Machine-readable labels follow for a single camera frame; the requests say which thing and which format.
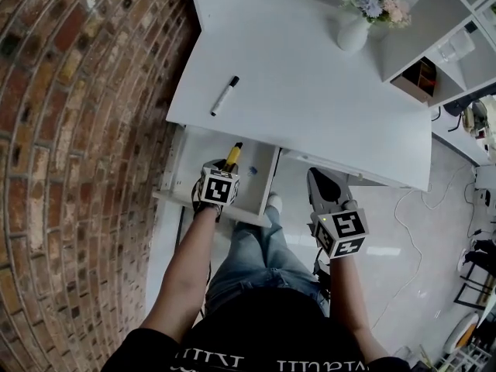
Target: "black shirt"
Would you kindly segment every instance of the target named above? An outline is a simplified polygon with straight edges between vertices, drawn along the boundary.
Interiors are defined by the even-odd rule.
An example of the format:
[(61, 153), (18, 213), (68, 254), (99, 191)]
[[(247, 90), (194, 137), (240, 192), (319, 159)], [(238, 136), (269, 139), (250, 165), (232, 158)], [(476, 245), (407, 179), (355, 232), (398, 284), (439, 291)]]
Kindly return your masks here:
[(152, 329), (135, 329), (104, 366), (180, 372), (410, 370), (388, 357), (366, 365), (354, 337), (293, 289), (257, 288), (199, 322), (181, 345)]

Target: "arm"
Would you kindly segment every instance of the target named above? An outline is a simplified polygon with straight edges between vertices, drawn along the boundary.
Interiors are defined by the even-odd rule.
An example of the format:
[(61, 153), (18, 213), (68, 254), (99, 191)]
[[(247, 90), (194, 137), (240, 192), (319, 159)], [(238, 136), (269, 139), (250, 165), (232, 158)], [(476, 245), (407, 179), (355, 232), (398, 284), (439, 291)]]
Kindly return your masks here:
[(180, 343), (203, 305), (217, 210), (199, 212), (167, 267), (157, 300), (142, 328)]
[(388, 357), (388, 353), (372, 335), (360, 277), (353, 257), (331, 262), (331, 312), (355, 336), (366, 363)]

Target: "white vase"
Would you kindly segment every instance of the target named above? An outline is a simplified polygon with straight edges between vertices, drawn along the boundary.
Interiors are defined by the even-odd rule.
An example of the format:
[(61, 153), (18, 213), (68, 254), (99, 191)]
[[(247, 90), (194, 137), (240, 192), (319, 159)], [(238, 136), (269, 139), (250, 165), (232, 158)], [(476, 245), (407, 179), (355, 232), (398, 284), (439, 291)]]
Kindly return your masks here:
[(338, 34), (339, 48), (351, 53), (360, 51), (367, 42), (371, 26), (372, 24), (363, 16), (359, 16), (354, 21), (344, 26)]

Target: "blue flower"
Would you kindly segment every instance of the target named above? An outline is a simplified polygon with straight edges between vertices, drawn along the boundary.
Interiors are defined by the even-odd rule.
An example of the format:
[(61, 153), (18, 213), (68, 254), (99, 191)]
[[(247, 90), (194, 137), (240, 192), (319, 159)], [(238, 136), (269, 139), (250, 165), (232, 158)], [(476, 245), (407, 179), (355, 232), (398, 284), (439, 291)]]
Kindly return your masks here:
[(352, 4), (365, 12), (371, 18), (377, 18), (382, 13), (379, 0), (351, 0)]

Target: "white cable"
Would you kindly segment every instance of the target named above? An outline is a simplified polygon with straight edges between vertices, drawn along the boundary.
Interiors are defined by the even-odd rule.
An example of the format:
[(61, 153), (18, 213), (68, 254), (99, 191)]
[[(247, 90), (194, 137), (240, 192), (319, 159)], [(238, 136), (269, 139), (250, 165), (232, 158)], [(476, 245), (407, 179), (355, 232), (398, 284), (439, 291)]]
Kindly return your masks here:
[[(425, 200), (424, 200), (424, 193), (431, 193), (432, 192), (432, 184), (429, 183), (429, 191), (423, 191), (422, 192), (422, 195), (421, 195), (421, 199), (422, 199), (422, 202), (424, 203), (424, 205), (430, 209), (431, 211), (438, 208), (444, 201), (444, 199), (446, 198), (446, 195), (448, 194), (448, 190), (450, 189), (450, 186), (453, 182), (453, 180), (455, 179), (455, 176), (456, 174), (458, 174), (462, 169), (464, 169), (467, 165), (469, 164), (465, 164), (463, 165), (462, 167), (458, 168), (452, 175), (451, 179), (449, 180), (448, 182), (448, 185), (446, 186), (446, 190), (444, 192), (444, 195), (443, 195), (443, 198), (441, 198), (441, 201), (438, 202), (436, 205), (434, 205), (433, 207), (431, 207), (430, 205), (428, 205)], [(398, 218), (398, 207), (399, 205), (401, 204), (401, 202), (407, 198), (411, 193), (415, 193), (416, 191), (420, 191), (420, 190), (410, 190), (406, 195), (403, 195), (399, 200), (398, 200), (398, 203), (396, 203), (396, 207), (394, 208), (394, 218), (398, 221), (398, 223), (400, 225), (402, 225), (403, 227), (405, 227), (405, 229), (407, 230), (408, 232), (408, 235), (410, 236), (410, 241), (412, 242), (412, 245), (413, 247), (417, 250), (418, 254), (420, 255), (420, 259), (418, 261), (418, 266), (417, 266), (417, 270), (415, 271), (415, 274), (413, 274), (412, 278), (410, 278), (410, 280), (408, 280), (408, 282), (406, 282), (400, 289), (398, 289), (398, 291), (396, 292), (396, 294), (394, 294), (393, 298), (386, 304), (386, 307), (384, 308), (383, 312), (381, 313), (381, 315), (379, 316), (379, 318), (377, 319), (377, 321), (375, 322), (374, 326), (372, 326), (372, 329), (374, 329), (377, 324), (379, 323), (379, 321), (382, 319), (382, 317), (384, 317), (384, 314), (386, 314), (386, 311), (388, 310), (390, 304), (396, 299), (396, 297), (401, 293), (401, 291), (403, 291), (407, 286), (409, 286), (413, 281), (414, 279), (417, 278), (417, 275), (419, 275), (419, 271), (420, 271), (420, 266), (422, 265), (422, 259), (424, 257), (424, 254), (422, 253), (422, 251), (417, 247), (417, 245), (415, 244), (415, 241), (413, 240), (413, 236), (412, 236), (412, 232), (410, 231), (410, 228), (408, 226), (406, 226), (399, 218)]]
[(421, 198), (422, 198), (422, 202), (424, 203), (424, 205), (430, 209), (431, 211), (433, 211), (434, 209), (438, 208), (444, 201), (444, 199), (446, 198), (446, 195), (448, 194), (448, 190), (450, 189), (450, 186), (451, 184), (453, 183), (453, 180), (455, 179), (455, 176), (456, 174), (458, 174), (462, 169), (464, 169), (467, 165), (470, 165), (469, 163), (463, 165), (462, 167), (458, 168), (455, 172), (453, 172), (453, 175), (451, 176), (451, 179), (449, 180), (448, 182), (448, 185), (446, 186), (446, 191), (444, 192), (444, 195), (443, 195), (443, 198), (441, 198), (441, 201), (438, 202), (436, 205), (434, 205), (433, 207), (431, 207), (430, 205), (427, 204), (427, 202), (425, 202), (424, 200), (424, 193), (426, 194), (430, 194), (432, 193), (432, 183), (429, 182), (429, 190), (428, 191), (423, 191), (422, 194), (421, 194)]

